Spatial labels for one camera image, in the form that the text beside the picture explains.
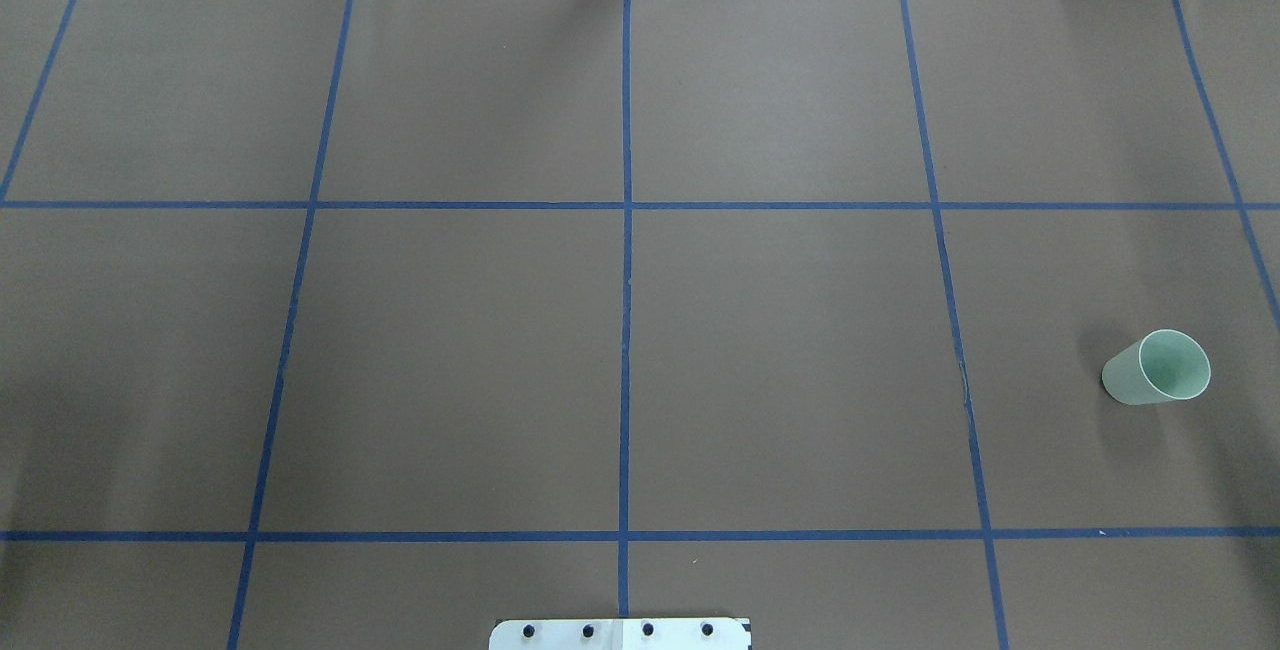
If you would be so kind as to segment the brown table mat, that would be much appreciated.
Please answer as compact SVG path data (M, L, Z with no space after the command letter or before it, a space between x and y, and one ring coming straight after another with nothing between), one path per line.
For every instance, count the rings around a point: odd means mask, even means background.
M3 0L3 646L1277 646L1277 0ZM1192 400L1107 362L1202 345Z

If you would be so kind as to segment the light green plastic cup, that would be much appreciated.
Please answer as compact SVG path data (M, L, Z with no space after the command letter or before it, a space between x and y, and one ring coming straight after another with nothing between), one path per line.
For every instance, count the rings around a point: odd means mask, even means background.
M1193 337L1160 328L1107 360L1101 384L1114 400L1139 407L1196 399L1212 374L1208 354Z

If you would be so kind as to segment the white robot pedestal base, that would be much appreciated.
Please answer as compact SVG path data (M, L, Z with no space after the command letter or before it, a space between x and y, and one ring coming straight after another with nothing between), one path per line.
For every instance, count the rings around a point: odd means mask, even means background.
M512 619L489 649L751 649L750 621L730 617Z

